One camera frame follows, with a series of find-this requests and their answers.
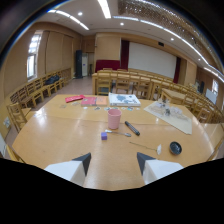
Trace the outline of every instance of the ceiling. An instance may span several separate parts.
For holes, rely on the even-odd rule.
[[[207,0],[149,1],[161,6],[161,9],[158,11],[157,8],[153,9],[152,5],[149,5],[147,6],[148,11],[143,14],[138,10],[144,9],[146,7],[145,5],[147,4],[145,4],[145,2],[143,3],[142,1],[137,0],[107,0],[107,2],[111,13],[111,19],[105,19],[103,11],[97,0],[73,0],[55,8],[77,18],[81,23],[86,25],[89,30],[84,29],[70,18],[58,13],[46,13],[36,20],[36,22],[46,21],[57,23],[75,30],[83,36],[94,35],[97,32],[122,32],[148,37],[179,50],[191,58],[199,67],[207,66],[203,60],[198,60],[200,58],[199,55],[190,46],[171,33],[164,31],[164,29],[159,29],[155,26],[139,21],[113,18],[113,16],[135,17],[139,20],[147,20],[161,25],[162,17],[167,19],[167,23],[170,21],[174,22],[174,20],[172,20],[172,16],[170,16],[170,14],[168,15],[167,12],[164,11],[164,9],[168,9],[169,11],[175,13],[175,15],[177,15],[179,18],[184,18],[182,21],[180,21],[182,24],[178,24],[178,26],[181,25],[181,28],[184,29],[185,33],[188,32],[188,34],[190,34],[188,35],[189,41],[187,40],[187,36],[185,36],[184,39],[190,43],[190,39],[192,38],[191,34],[194,35],[192,30],[195,29],[197,31],[196,33],[199,33],[200,36],[199,39],[197,39],[198,45],[195,45],[194,48],[199,51],[202,47],[203,49],[200,51],[200,53],[208,61],[208,64],[212,65],[220,72],[223,72],[224,63],[221,59],[223,59],[222,54],[224,38],[221,38],[223,37],[223,34],[221,34],[222,32],[219,31],[219,33],[217,33],[218,30],[220,30],[220,22],[223,21],[221,20],[223,17],[222,11],[220,10],[221,7],[217,7],[217,5],[211,5]],[[136,7],[138,9],[138,13],[133,13],[130,9],[125,10],[125,8],[122,11],[122,4],[124,6],[126,4],[126,6],[129,8],[132,6]],[[78,15],[78,12],[80,11],[83,13],[82,16]]]

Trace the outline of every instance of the marker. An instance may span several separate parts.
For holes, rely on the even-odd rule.
[[[125,121],[124,122],[136,135],[140,135],[140,132],[135,129],[129,122]]]

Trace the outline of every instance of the cup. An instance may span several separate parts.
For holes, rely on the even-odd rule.
[[[110,109],[108,113],[108,127],[110,129],[117,129],[120,124],[121,111],[118,109]]]

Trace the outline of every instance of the floor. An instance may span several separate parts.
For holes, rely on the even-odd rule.
[[[37,107],[34,109],[31,109],[31,111],[38,111],[41,107],[43,107],[49,100],[51,100],[57,94],[92,95],[92,78],[90,76],[87,76],[87,77],[83,77],[83,79],[72,79],[65,87],[58,90],[57,93],[52,93],[50,97],[46,97],[44,99],[44,102],[37,102]],[[5,142],[10,147],[12,147],[12,144],[17,135],[18,133],[15,127],[12,126],[11,130],[6,136]],[[220,147],[220,150],[216,159],[221,159],[221,158],[224,158],[224,144],[222,144],[222,146]],[[7,152],[5,155],[5,159],[10,159]]]

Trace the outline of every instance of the fluorescent light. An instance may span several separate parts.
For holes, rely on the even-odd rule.
[[[127,20],[134,20],[138,21],[137,18],[132,18],[132,17],[124,17],[124,16],[113,16],[114,19],[127,19]]]
[[[110,19],[111,15],[110,15],[110,9],[109,9],[107,0],[98,0],[98,2],[103,10],[105,18]]]
[[[56,12],[56,10],[49,10],[48,12],[55,13],[55,12]]]
[[[142,23],[147,23],[147,24],[149,24],[149,25],[156,26],[156,27],[158,27],[158,28],[160,28],[160,29],[163,29],[162,26],[159,26],[159,25],[157,25],[157,24],[155,24],[155,23],[151,23],[151,22],[149,22],[149,21],[140,20],[140,22],[142,22]]]
[[[89,30],[89,28],[88,28],[87,26],[85,26],[83,23],[80,23],[80,25],[81,25],[82,27],[84,27],[86,30]]]
[[[66,16],[66,17],[70,16],[68,13],[62,12],[62,11],[58,11],[58,10],[56,11],[56,13],[61,14],[61,15]]]
[[[181,39],[180,36],[178,36],[177,34],[175,34],[174,32],[172,32],[171,30],[168,30],[168,29],[164,29],[164,30],[167,31],[167,32],[169,32],[169,33],[171,33],[171,34],[173,34],[173,35],[176,36],[177,38]]]
[[[78,19],[76,19],[74,16],[70,16],[70,19],[72,19],[76,23],[80,24],[80,21]]]

